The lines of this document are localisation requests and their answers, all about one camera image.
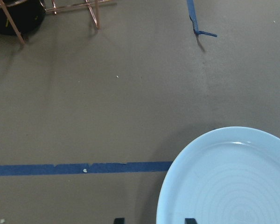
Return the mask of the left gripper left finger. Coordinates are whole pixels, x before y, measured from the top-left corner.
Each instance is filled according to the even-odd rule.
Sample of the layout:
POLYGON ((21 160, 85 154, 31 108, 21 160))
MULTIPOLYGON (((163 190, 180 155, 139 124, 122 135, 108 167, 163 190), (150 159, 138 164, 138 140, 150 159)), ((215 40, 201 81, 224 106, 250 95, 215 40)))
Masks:
POLYGON ((124 217, 115 218, 113 224, 125 224, 125 218, 124 217))

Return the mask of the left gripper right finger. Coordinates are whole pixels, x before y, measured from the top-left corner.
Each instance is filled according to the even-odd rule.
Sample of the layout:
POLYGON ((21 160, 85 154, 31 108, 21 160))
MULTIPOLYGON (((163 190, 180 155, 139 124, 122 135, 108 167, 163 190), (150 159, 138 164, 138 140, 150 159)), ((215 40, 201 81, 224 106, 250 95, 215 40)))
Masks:
POLYGON ((185 224, 197 224, 195 218, 185 218, 185 224))

